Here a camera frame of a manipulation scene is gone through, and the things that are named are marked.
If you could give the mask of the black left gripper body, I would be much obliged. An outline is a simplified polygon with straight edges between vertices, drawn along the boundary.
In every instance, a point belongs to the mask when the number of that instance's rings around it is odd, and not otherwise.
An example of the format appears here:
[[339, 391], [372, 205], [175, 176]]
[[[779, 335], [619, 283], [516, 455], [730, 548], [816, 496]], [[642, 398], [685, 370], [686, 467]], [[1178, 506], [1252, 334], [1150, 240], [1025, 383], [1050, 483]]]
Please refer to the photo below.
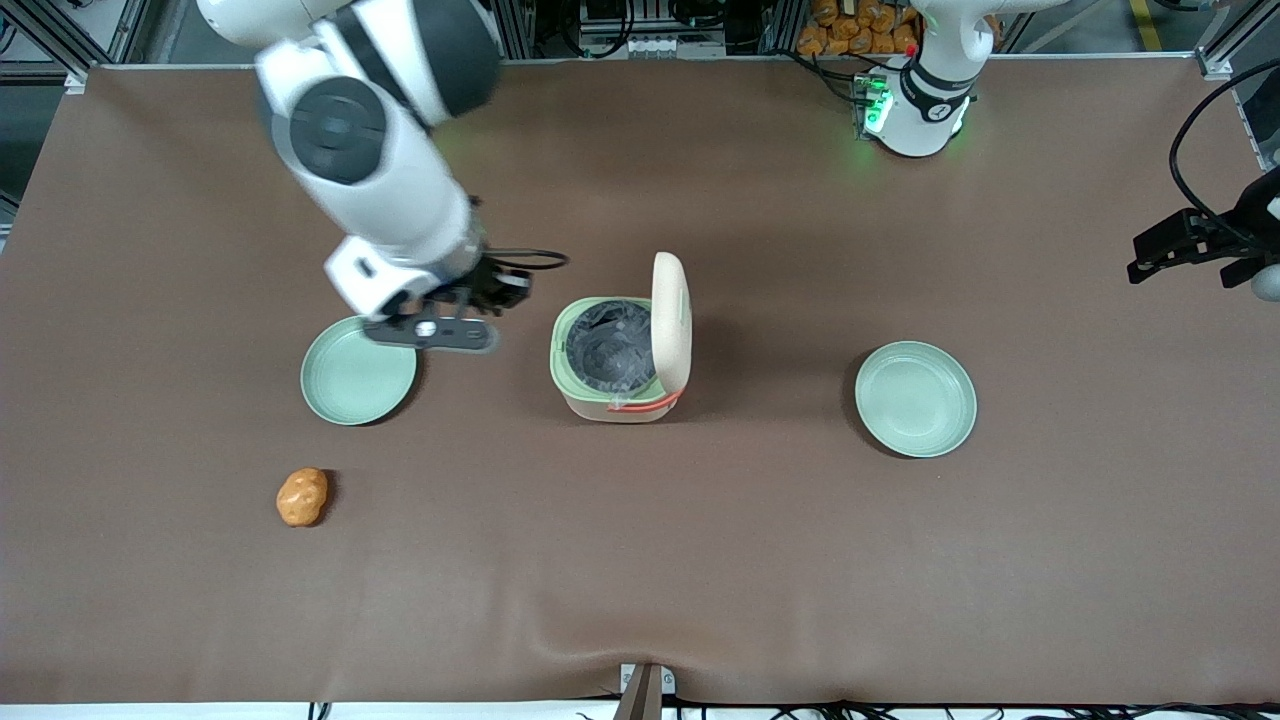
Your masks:
[[1236, 229], [1263, 263], [1277, 263], [1279, 258], [1279, 173], [1277, 168], [1267, 170], [1244, 187], [1236, 200]]

